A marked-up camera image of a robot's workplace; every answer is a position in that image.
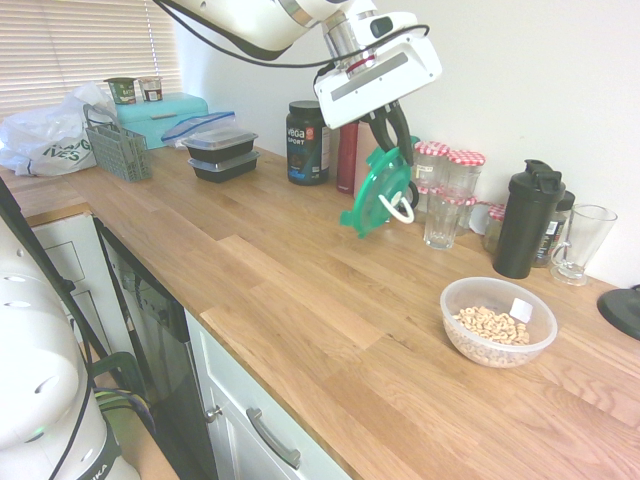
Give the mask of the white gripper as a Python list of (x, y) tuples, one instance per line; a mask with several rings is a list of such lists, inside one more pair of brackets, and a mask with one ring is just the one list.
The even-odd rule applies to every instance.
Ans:
[(369, 113), (368, 123), (378, 146), (384, 152), (396, 147), (388, 130), (391, 126), (397, 147), (411, 167), (413, 144), (398, 100), (436, 80), (441, 73), (440, 60), (429, 38), (402, 35), (378, 48), (369, 67), (355, 74), (332, 72), (319, 80), (314, 90), (327, 127), (337, 129)]

